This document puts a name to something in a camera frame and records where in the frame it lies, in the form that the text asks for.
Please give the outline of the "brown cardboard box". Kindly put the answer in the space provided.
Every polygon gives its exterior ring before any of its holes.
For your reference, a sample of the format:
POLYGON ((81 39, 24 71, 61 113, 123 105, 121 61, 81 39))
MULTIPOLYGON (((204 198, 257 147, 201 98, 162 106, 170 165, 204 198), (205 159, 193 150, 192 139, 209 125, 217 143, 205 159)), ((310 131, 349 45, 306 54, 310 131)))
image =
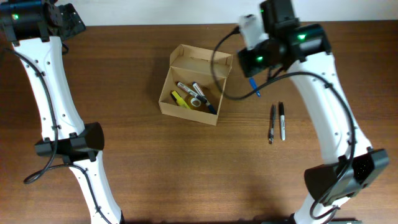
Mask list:
POLYGON ((180 44, 159 98, 162 114, 215 126, 233 56, 180 44))

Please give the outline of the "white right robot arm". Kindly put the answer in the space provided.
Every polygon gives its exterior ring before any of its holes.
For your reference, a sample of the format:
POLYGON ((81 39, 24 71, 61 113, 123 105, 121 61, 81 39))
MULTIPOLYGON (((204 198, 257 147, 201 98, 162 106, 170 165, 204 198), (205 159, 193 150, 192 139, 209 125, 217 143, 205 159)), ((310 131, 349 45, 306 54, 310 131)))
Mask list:
POLYGON ((289 222, 330 223, 388 166, 387 152, 373 148, 356 122, 320 24, 301 25, 290 1, 264 1, 259 15, 241 16, 238 27, 246 44, 238 53, 244 75, 281 68, 301 94, 317 132, 323 164, 305 171, 308 195, 289 222))

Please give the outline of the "blue capped whiteboard marker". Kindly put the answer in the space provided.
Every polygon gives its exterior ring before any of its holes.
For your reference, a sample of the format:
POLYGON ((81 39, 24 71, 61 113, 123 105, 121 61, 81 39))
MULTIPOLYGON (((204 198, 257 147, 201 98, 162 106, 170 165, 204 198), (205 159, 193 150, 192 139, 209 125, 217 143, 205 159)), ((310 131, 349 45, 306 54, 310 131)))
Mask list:
POLYGON ((217 114, 217 112, 216 112, 216 110, 214 109, 213 105, 209 102, 209 100, 208 100, 207 97, 205 96, 204 92, 202 91, 202 89, 200 88, 200 86, 198 85, 198 83, 197 83, 197 82, 193 82, 192 85, 193 85, 195 91, 196 91, 203 99, 206 100, 206 103, 205 103, 205 104, 206 104, 207 108, 209 109, 209 111, 210 111, 212 114, 217 114))

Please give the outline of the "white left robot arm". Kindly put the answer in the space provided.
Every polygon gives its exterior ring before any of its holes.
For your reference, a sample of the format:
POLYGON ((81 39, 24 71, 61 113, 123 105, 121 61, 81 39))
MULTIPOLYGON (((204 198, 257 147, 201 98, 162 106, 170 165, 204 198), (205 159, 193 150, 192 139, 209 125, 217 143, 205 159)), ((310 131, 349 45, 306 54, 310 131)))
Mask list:
POLYGON ((104 133, 98 122, 85 124, 73 102, 63 66, 65 41, 86 26, 72 4, 55 1, 4 1, 1 29, 21 61, 37 103, 42 138, 36 153, 49 160, 24 179, 39 180, 47 171, 69 168, 85 198, 92 223, 124 223, 103 165, 104 133))

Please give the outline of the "blue ballpoint pen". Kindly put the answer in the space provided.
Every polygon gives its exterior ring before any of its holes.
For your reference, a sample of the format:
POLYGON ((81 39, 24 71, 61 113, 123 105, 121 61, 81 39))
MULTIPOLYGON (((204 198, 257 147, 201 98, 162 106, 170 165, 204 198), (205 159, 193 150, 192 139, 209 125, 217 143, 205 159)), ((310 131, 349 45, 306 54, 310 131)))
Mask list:
MULTIPOLYGON (((255 79, 253 79, 253 77, 251 77, 251 78, 249 79, 249 82, 250 82, 250 85, 251 85, 252 89, 253 89, 253 90, 256 90, 256 89, 257 89, 257 84, 256 84, 255 79)), ((256 95, 257 95, 257 97, 259 97, 259 98, 261 97, 261 94, 260 94, 259 91, 256 91, 256 95)))

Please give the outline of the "dark grey ballpoint pen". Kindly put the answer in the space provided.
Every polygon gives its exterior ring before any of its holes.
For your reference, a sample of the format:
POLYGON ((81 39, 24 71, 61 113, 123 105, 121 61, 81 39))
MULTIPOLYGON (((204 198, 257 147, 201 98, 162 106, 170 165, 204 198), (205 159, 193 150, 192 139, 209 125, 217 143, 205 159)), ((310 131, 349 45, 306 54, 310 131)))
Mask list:
POLYGON ((269 144, 273 144, 274 142, 274 126, 275 126, 275 114, 276 114, 276 106, 271 106, 271 114, 270 114, 270 129, 269 129, 269 144))

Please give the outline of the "yellow highlighter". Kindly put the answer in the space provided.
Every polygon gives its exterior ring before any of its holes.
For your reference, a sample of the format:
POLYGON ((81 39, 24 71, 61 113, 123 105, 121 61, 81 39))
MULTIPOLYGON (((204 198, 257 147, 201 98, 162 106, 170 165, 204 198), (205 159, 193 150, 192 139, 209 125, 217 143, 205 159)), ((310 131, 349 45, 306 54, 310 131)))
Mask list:
POLYGON ((176 102, 176 104, 179 107, 182 108, 186 108, 186 109, 191 109, 191 107, 189 107, 189 105, 186 103, 186 101, 179 95, 179 93, 175 90, 170 92, 170 95, 172 97, 172 99, 176 102))

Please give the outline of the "black capped whiteboard marker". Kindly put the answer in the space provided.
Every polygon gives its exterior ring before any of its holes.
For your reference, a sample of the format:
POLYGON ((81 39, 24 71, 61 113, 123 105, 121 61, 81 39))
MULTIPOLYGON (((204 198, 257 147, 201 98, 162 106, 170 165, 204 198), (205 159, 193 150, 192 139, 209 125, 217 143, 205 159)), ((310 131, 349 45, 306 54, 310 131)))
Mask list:
POLYGON ((207 103, 207 99, 199 95, 197 92, 193 91, 191 88, 188 86, 184 85, 181 82, 177 82, 177 86, 181 88, 182 90, 186 91, 189 95, 192 95, 193 97, 199 99, 202 103, 207 103))

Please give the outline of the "black sharpie marker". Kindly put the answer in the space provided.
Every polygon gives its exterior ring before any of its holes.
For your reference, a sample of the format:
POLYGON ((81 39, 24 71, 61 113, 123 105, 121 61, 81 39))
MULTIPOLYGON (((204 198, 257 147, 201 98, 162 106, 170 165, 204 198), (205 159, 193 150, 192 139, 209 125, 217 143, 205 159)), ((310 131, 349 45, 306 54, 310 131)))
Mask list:
POLYGON ((279 120, 280 120, 280 137, 281 140, 285 141, 285 113, 284 113, 283 102, 279 102, 279 120))

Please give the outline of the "yellow tape roll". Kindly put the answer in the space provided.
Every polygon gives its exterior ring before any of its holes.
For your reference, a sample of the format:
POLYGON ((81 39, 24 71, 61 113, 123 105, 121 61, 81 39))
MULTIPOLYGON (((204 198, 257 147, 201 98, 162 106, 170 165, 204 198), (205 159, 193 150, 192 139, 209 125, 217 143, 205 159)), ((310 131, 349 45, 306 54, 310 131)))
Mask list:
POLYGON ((190 97, 190 99, 188 100, 188 105, 193 110, 198 110, 200 108, 201 104, 202 104, 202 102, 195 97, 190 97))

